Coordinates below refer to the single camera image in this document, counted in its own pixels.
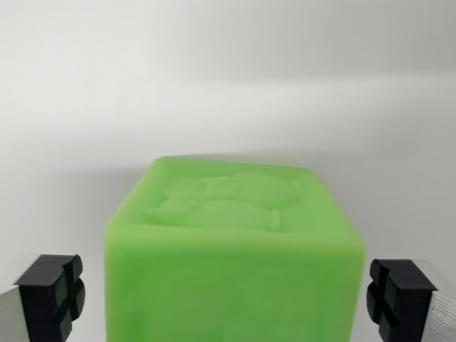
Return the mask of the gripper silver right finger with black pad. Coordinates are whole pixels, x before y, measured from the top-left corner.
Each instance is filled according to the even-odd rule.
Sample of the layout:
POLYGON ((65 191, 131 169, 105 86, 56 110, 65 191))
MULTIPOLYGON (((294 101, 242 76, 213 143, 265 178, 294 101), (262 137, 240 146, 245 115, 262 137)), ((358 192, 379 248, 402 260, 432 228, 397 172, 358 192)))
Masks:
POLYGON ((424 259, 374 259, 368 314, 386 342, 455 340, 455 285, 424 259))

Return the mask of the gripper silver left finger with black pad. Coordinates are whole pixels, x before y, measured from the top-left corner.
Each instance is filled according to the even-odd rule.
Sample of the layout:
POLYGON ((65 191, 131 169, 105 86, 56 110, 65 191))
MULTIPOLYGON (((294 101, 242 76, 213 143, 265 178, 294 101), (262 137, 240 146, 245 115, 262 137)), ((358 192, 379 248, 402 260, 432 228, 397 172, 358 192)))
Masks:
POLYGON ((1 293, 2 341, 67 341, 86 299, 79 255, 42 254, 1 293))

